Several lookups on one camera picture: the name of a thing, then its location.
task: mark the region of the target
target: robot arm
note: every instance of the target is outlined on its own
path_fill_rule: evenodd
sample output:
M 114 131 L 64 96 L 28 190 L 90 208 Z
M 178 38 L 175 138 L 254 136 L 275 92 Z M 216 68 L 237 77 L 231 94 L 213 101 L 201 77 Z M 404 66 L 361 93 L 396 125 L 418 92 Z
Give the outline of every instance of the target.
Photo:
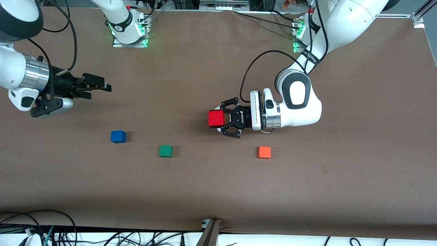
M 123 44 L 131 44 L 146 34 L 144 13 L 127 9 L 123 0 L 91 0 L 108 19 L 114 37 Z
M 308 60 L 306 73 L 311 72 L 320 63 L 326 52 L 351 43 L 359 37 L 375 20 L 387 2 L 388 0 L 340 0 L 333 4 L 332 1 L 328 1 L 325 9 L 328 10 L 329 15 L 324 21 L 328 47 L 326 48 L 325 34 L 320 29 L 312 41 L 312 52 L 309 52 L 308 46 L 297 59 L 300 64 L 305 64 Z M 277 102 L 279 110 L 269 112 L 266 109 L 266 123 L 269 122 L 268 118 L 277 117 L 280 114 L 281 124 L 267 124 L 267 128 L 304 126 L 316 123 L 320 119 L 322 104 L 314 93 L 310 79 L 298 63 L 293 63 L 278 74 L 275 87 L 282 101 Z
M 19 110 L 30 110 L 32 117 L 44 118 L 72 108 L 73 98 L 91 99 L 87 91 L 111 91 L 102 77 L 60 73 L 63 69 L 46 64 L 42 57 L 36 59 L 14 50 L 15 41 L 37 35 L 42 26 L 36 0 L 0 0 L 0 86 L 8 89 L 9 99 Z M 59 98 L 49 99 L 49 94 Z
M 262 130 L 316 123 L 322 114 L 322 103 L 317 98 L 307 74 L 321 62 L 326 53 L 360 36 L 383 10 L 388 0 L 324 0 L 318 2 L 321 2 L 319 10 L 326 33 L 320 28 L 313 36 L 312 48 L 308 45 L 297 58 L 297 62 L 276 76 L 274 85 L 282 100 L 276 102 L 270 89 L 265 88 L 263 99 L 260 91 L 250 92 L 250 107 L 239 105 L 238 98 L 224 101 L 222 106 L 216 110 L 223 110 L 224 113 L 230 115 L 230 122 L 218 128 L 225 136 L 240 138 L 241 130 L 247 127 Z M 320 22 L 316 17 L 317 11 L 313 13 L 313 16 L 315 16 L 313 19 Z M 308 64 L 304 71 L 301 65 L 304 65 L 307 60 Z M 226 108 L 231 104 L 237 106 L 236 110 Z M 235 127 L 238 131 L 234 133 L 226 131 L 230 127 Z

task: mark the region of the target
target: connector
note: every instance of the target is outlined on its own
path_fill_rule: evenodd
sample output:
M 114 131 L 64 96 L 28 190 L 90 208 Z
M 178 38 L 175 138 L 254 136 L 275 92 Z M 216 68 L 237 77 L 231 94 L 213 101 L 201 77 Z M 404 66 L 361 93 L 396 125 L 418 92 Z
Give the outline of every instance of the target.
M 185 246 L 185 237 L 183 234 L 180 236 L 180 246 Z

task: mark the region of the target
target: blue cube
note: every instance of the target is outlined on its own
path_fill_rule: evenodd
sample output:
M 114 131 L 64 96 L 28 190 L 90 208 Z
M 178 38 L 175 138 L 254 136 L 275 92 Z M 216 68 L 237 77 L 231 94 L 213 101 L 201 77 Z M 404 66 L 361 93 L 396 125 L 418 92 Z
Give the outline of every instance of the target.
M 114 144 L 122 144 L 126 142 L 126 132 L 120 131 L 112 131 L 111 132 L 111 142 Z

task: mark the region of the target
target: green cube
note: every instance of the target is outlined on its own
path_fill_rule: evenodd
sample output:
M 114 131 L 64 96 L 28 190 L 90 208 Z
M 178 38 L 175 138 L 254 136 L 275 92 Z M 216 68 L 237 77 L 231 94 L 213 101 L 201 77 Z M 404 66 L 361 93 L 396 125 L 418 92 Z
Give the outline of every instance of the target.
M 172 158 L 173 148 L 171 145 L 161 145 L 160 146 L 160 157 L 162 158 Z

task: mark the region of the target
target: brown table surface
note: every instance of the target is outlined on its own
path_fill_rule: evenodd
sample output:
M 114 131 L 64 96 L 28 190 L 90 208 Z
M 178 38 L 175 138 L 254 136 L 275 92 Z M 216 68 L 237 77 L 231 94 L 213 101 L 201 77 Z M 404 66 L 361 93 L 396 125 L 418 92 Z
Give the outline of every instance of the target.
M 64 26 L 55 8 L 43 12 L 46 28 Z M 410 19 L 377 19 L 311 73 L 318 123 L 233 139 L 208 128 L 208 110 L 238 95 L 258 54 L 291 53 L 290 29 L 230 11 L 163 12 L 147 49 L 123 49 L 111 47 L 99 9 L 72 8 L 71 18 L 73 75 L 103 76 L 113 92 L 34 119 L 0 90 L 1 210 L 59 209 L 81 226 L 199 229 L 217 217 L 233 232 L 437 238 L 437 69 Z M 70 66 L 70 29 L 34 40 Z M 41 55 L 27 40 L 15 47 Z M 273 88 L 290 63 L 261 58 L 243 94 Z M 111 143 L 113 130 L 130 141 Z M 161 144 L 176 156 L 160 158 Z M 270 160 L 256 158 L 262 145 Z

